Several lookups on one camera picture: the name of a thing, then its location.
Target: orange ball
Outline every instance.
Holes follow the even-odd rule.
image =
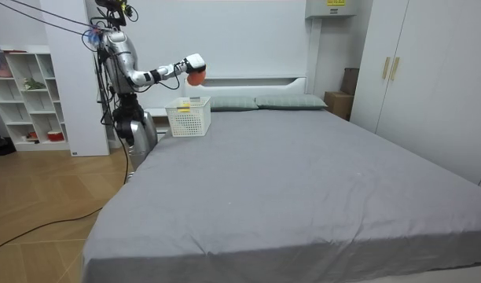
[[[186,80],[190,84],[190,86],[198,86],[206,79],[206,72],[195,72],[188,75]]]

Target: gray bed sheet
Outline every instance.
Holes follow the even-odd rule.
[[[481,263],[481,188],[325,111],[212,113],[101,211],[83,282],[347,282]]]

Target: cardboard box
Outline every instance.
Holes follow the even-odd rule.
[[[328,106],[326,110],[347,121],[351,118],[353,102],[354,95],[342,91],[325,92],[325,103]]]
[[[346,94],[355,95],[358,85],[359,68],[345,68],[342,80],[342,90]]]

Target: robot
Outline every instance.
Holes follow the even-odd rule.
[[[110,91],[119,98],[119,107],[112,112],[112,122],[119,138],[128,144],[130,162],[136,170],[157,143],[152,117],[143,111],[136,93],[141,92],[142,87],[175,78],[183,72],[190,76],[205,75],[206,64],[199,54],[193,54],[176,64],[151,71],[138,71],[135,48],[127,34],[120,30],[121,26],[127,24],[125,16],[132,16],[133,8],[127,4],[127,0],[96,0],[96,3],[107,9],[107,13],[104,13],[97,8],[102,17],[90,19],[91,23],[93,20],[107,22],[106,28],[99,32],[98,64],[99,68],[104,66],[111,81]]]

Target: wardrobe door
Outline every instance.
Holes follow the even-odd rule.
[[[376,133],[478,184],[481,0],[410,0],[396,58]]]
[[[351,122],[375,132],[408,0],[375,0],[369,18]]]

